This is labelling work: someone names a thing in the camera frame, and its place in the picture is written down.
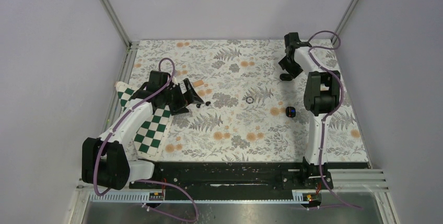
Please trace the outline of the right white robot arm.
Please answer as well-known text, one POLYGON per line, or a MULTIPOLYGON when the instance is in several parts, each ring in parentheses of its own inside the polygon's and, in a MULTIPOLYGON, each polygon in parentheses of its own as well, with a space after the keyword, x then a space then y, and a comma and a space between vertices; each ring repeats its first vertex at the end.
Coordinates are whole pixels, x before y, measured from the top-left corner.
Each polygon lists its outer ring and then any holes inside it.
POLYGON ((325 180, 327 158, 323 153, 331 115, 343 103, 344 86, 338 70, 330 70, 313 55, 316 46, 302 41, 299 34, 284 36, 285 56, 279 61, 282 81, 291 81, 301 73, 307 75, 304 107, 309 114, 308 147, 297 175, 306 188, 313 188, 325 180))

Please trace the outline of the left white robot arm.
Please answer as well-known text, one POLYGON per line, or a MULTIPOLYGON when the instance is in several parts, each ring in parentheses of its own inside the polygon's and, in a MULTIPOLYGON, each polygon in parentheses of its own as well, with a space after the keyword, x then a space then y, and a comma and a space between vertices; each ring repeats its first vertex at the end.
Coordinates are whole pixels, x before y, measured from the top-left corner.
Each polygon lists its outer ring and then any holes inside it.
POLYGON ((128 183, 143 181, 148 187, 161 184, 162 174, 147 160, 130 160, 127 148, 130 140, 148 117, 163 106, 171 115, 188 113, 190 104, 202 104, 203 99, 188 79, 182 92, 173 75, 150 72, 149 80, 133 93, 123 115, 98 138, 87 138, 82 145, 81 179, 94 187, 120 190, 128 183))

